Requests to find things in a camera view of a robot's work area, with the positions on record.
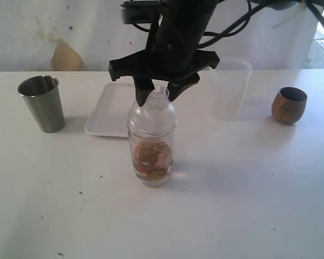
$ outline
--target white backdrop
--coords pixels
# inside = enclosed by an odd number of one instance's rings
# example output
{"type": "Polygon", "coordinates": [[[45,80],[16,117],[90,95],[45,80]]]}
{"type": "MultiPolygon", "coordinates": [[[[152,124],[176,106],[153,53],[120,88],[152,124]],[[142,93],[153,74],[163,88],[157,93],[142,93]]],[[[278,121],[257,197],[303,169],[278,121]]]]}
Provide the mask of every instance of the white backdrop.
{"type": "MultiPolygon", "coordinates": [[[[52,70],[56,40],[84,61],[82,70],[107,70],[108,61],[141,50],[147,34],[124,25],[123,0],[0,0],[0,71],[52,70]]],[[[247,11],[245,0],[218,5],[208,30],[220,32],[247,11]]],[[[301,5],[266,9],[240,34],[209,49],[250,61],[254,69],[299,69],[307,57],[316,20],[301,5]]]]}

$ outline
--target white tray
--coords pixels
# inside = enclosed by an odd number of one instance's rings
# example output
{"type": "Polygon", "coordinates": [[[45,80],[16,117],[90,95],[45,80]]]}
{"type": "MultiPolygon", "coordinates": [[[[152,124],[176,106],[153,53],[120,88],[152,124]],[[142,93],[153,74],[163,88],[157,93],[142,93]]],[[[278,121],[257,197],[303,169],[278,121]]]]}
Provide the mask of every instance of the white tray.
{"type": "Polygon", "coordinates": [[[95,109],[84,126],[85,133],[96,136],[122,137],[127,135],[127,114],[135,100],[133,84],[107,84],[95,109]]]}

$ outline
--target stainless steel cup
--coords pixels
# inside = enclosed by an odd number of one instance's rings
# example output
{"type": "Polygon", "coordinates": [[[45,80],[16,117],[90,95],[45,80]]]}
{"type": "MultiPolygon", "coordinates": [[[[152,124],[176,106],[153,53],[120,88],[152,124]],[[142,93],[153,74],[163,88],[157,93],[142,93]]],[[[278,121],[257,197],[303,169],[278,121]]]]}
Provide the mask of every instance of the stainless steel cup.
{"type": "Polygon", "coordinates": [[[18,86],[39,128],[46,133],[61,130],[65,125],[60,101],[59,81],[52,76],[32,77],[18,86]]]}

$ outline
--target translucent plastic cup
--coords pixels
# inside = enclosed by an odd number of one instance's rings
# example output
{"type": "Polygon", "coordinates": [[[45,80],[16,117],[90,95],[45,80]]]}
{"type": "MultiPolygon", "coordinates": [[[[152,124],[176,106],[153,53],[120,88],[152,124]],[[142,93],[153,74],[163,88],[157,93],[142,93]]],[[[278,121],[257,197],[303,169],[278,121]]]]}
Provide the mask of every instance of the translucent plastic cup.
{"type": "Polygon", "coordinates": [[[244,59],[221,58],[216,69],[210,69],[211,114],[223,121],[235,121],[239,117],[252,66],[244,59]]]}

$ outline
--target bottle neck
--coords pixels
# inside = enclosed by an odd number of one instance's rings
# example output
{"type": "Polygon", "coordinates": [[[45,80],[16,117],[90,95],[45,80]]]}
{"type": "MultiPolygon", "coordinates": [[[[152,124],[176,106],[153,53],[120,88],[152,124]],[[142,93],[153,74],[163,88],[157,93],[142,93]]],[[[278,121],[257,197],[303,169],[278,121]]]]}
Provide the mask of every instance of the bottle neck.
{"type": "Polygon", "coordinates": [[[146,99],[145,105],[153,109],[163,109],[166,108],[169,101],[169,91],[167,88],[155,85],[155,90],[152,91],[146,99]]]}

